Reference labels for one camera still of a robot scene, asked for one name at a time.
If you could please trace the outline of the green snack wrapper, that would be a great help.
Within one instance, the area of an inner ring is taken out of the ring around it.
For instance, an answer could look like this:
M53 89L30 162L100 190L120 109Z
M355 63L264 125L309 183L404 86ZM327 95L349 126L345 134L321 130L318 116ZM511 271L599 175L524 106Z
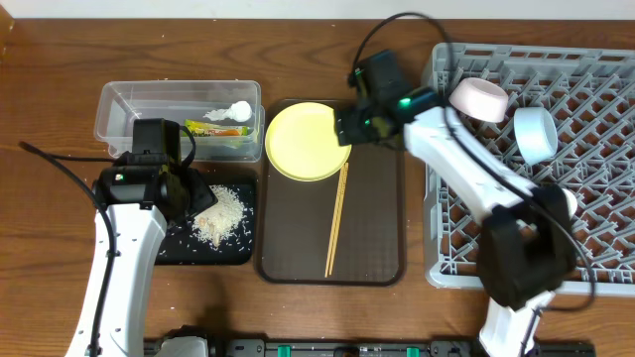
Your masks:
M195 137L240 137L247 136L247 126L228 126L213 123L186 120L185 126Z

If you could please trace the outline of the pile of rice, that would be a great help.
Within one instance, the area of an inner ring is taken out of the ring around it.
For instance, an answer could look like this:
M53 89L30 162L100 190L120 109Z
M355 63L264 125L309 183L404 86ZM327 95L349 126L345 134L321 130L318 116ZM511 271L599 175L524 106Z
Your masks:
M225 185L209 188L217 203L196 216L192 228L198 241L218 249L246 217L247 208L234 189Z

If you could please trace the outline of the pink bowl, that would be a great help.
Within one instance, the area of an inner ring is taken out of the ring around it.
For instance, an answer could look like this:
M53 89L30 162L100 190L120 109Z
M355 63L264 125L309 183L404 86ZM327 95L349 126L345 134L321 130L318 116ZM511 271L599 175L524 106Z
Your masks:
M499 123L504 120L508 94L490 81L468 77L451 93L449 102L455 109L471 118Z

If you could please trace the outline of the yellow plate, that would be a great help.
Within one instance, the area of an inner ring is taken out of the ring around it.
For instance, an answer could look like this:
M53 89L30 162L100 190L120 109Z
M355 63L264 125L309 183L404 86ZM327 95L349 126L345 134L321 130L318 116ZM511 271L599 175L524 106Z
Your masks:
M266 132L265 149L270 163L283 176L317 181L338 172L352 147L339 145L332 107L301 102L273 118Z

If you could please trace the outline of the white tissue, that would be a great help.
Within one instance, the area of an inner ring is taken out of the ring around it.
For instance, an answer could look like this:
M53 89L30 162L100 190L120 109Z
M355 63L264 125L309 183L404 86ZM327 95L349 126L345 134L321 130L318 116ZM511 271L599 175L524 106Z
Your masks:
M227 109L214 109L203 115L209 121L232 120L238 123L247 122L252 116L252 109L247 101L233 103Z

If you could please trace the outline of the light blue bowl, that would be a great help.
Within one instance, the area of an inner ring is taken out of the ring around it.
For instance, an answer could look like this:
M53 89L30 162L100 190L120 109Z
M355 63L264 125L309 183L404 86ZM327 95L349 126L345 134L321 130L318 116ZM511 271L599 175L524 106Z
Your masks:
M551 159L558 149L554 118L542 107L518 108L513 117L514 135L528 165Z

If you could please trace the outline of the pale green cup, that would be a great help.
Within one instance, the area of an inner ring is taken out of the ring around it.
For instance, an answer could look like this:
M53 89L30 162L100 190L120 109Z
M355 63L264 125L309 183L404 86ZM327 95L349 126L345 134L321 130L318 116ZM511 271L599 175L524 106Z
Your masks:
M574 218L575 213L578 209L578 203L577 203L577 199L575 197L575 194L567 189L567 188L563 188L563 193L565 194L565 197L567 199L567 205L568 205L568 210L569 210L569 216L570 218Z

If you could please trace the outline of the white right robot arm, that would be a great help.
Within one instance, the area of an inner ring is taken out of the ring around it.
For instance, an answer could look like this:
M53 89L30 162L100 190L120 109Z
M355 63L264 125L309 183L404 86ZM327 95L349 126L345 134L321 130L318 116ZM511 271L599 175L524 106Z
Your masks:
M355 59L348 84L357 102L335 114L340 145L400 135L406 150L443 178L480 226L476 272L489 296L480 344L490 356L526 355L538 320L575 267L565 192L496 160L446 98L405 79L390 51Z

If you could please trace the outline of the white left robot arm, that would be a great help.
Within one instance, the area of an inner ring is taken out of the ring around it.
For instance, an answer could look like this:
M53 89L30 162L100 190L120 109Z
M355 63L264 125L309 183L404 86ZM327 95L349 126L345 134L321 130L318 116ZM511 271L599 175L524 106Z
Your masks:
M70 356L141 356L159 248L217 199L193 154L188 129L166 119L138 120L133 146L93 183L95 250Z

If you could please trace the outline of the black waste tray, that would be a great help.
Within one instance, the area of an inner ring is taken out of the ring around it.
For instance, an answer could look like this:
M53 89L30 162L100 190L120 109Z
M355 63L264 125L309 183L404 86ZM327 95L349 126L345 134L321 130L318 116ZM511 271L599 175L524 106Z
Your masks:
M194 219L168 231L155 263L157 265L242 265L253 251L256 222L256 181L249 177L212 178L206 182L218 197L220 190L232 191L242 205L242 217L233 228L213 240L208 228L202 231Z

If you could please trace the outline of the clear plastic waste bin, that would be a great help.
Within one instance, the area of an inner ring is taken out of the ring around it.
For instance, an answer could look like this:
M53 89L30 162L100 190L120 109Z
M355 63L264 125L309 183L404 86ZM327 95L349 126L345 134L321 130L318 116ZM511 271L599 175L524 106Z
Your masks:
M209 121L203 115L247 101L252 116L247 122ZM159 119L185 126L186 120L228 126L247 126L240 137L195 137L198 161L256 163L261 159L265 109L261 87L253 80L113 81L104 85L97 109L94 136L117 158L132 149L133 124Z

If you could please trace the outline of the grey dishwasher rack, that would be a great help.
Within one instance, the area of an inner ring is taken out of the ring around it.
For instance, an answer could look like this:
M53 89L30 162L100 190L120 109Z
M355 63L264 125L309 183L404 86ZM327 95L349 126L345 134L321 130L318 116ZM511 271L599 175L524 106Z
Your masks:
M558 148L527 164L513 119L467 120L467 129L495 158L536 183L555 183L577 200L572 231L586 263L563 283L584 295L596 279L602 296L634 294L634 55L626 50L462 43L435 46L424 85L444 90L467 77L503 88L507 109L542 107L552 115Z

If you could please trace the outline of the dark brown serving tray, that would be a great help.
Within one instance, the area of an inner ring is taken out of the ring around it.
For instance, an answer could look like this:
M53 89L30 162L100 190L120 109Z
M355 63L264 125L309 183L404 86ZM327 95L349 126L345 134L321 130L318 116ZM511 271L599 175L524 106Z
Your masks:
M301 182L263 169L254 265L270 283L387 287L405 271L404 158L353 147L332 273L325 272L338 177Z

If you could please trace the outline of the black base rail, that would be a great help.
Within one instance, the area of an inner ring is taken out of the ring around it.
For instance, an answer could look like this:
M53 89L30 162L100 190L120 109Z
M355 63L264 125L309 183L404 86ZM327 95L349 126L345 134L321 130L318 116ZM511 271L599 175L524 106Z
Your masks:
M429 341L379 340L276 340L250 336L223 339L195 326L184 325L161 338L143 342L145 356L210 357L460 357L484 356L485 349L475 339Z

